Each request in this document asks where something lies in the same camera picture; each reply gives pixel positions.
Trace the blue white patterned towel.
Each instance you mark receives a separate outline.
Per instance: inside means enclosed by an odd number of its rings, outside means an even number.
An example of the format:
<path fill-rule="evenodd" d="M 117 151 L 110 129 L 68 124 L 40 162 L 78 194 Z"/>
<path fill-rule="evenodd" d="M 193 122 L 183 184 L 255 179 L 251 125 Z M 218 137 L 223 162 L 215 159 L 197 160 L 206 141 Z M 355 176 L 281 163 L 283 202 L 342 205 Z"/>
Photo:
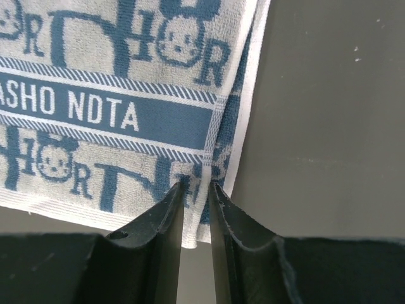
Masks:
<path fill-rule="evenodd" d="M 2 1 L 1 206 L 113 231 L 232 192 L 269 1 Z"/>

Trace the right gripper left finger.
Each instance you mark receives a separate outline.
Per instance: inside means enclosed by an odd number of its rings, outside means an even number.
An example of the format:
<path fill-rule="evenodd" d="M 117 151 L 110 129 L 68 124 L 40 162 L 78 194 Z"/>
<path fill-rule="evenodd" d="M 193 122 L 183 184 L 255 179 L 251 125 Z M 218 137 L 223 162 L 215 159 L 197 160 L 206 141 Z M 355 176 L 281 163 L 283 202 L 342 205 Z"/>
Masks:
<path fill-rule="evenodd" d="M 175 303 L 184 186 L 109 233 L 1 235 L 2 303 Z"/>

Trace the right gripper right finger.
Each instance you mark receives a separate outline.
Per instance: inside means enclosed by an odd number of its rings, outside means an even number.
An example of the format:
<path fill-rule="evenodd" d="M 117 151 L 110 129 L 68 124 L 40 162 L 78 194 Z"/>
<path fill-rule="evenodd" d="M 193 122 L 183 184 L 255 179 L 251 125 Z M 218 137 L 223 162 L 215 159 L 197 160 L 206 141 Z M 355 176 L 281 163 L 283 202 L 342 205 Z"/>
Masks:
<path fill-rule="evenodd" d="M 283 237 L 209 187 L 218 303 L 403 303 L 404 240 Z"/>

